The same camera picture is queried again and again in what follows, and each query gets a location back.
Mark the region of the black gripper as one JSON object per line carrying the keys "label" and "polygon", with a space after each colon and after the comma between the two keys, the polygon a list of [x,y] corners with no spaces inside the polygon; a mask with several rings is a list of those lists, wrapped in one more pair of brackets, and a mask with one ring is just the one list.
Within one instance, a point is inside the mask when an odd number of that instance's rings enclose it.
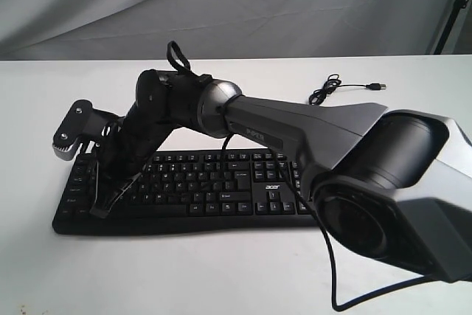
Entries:
{"label": "black gripper", "polygon": [[136,104],[123,120],[115,122],[91,169],[92,215],[108,217],[172,131],[171,122],[152,120]]}

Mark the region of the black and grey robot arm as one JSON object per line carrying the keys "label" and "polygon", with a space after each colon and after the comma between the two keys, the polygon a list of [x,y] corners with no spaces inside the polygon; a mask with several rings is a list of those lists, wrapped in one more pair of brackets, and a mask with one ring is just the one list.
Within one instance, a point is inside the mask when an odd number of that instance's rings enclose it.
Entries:
{"label": "black and grey robot arm", "polygon": [[124,119],[108,127],[97,217],[174,129],[237,134],[299,165],[303,200],[345,248],[448,283],[471,276],[471,141],[451,118],[253,98],[209,75],[149,69]]}

